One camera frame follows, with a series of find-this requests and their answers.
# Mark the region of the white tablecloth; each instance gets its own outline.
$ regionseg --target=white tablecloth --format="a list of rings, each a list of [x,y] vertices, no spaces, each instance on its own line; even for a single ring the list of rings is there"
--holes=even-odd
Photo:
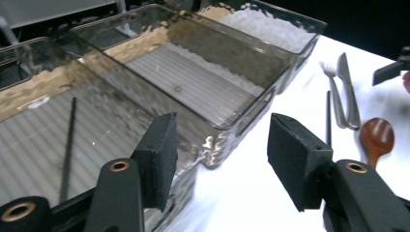
[[[395,130],[394,149],[379,160],[376,170],[395,194],[410,199],[410,95],[400,77],[371,86],[374,71],[393,61],[322,36],[294,81],[275,97],[270,111],[221,167],[200,166],[193,200],[167,231],[325,231],[322,209],[296,210],[267,162],[267,140],[271,113],[276,112],[297,119],[325,141],[329,79],[319,62],[336,64],[342,52],[347,55],[362,124],[382,117]],[[342,90],[341,80],[336,81]],[[334,161],[366,161],[359,132],[340,129],[333,111],[332,116]]]

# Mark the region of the silver fork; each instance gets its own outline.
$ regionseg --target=silver fork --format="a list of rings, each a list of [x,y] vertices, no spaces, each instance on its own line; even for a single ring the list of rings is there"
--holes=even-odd
[[[324,62],[320,62],[320,67],[322,67],[323,73],[329,77],[337,125],[340,128],[345,129],[347,127],[347,122],[344,117],[343,106],[341,104],[340,95],[338,94],[338,89],[334,80],[337,76],[336,68],[334,68],[331,64]]]

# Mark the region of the spoon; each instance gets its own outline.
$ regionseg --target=spoon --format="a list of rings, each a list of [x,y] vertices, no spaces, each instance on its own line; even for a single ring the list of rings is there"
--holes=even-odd
[[[360,141],[367,154],[367,164],[376,168],[377,160],[392,151],[395,133],[385,119],[372,118],[362,125]]]

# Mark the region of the black straw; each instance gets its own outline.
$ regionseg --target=black straw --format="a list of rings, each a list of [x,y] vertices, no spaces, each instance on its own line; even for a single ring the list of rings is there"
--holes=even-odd
[[[73,98],[72,112],[71,112],[70,122],[69,122],[69,133],[67,136],[67,144],[66,144],[66,155],[64,156],[63,177],[61,180],[60,203],[67,200],[68,192],[69,192],[70,167],[71,167],[71,159],[72,159],[72,151],[73,151],[75,110],[76,110],[76,98]]]
[[[331,91],[326,93],[326,144],[332,147]]]

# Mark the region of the metal grommet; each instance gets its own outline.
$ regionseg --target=metal grommet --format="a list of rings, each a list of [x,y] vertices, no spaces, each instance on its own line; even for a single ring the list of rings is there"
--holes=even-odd
[[[114,171],[114,172],[120,172],[120,171],[124,171],[124,170],[127,169],[129,166],[130,166],[130,164],[129,164],[128,162],[126,162],[126,161],[117,161],[117,162],[112,163],[112,164],[109,166],[109,169],[110,169],[111,171]]]
[[[1,219],[6,222],[12,222],[28,216],[36,208],[33,202],[22,202],[10,207],[2,216]]]
[[[349,162],[346,164],[347,169],[357,172],[357,173],[367,173],[367,168],[363,167],[362,165],[356,162]]]

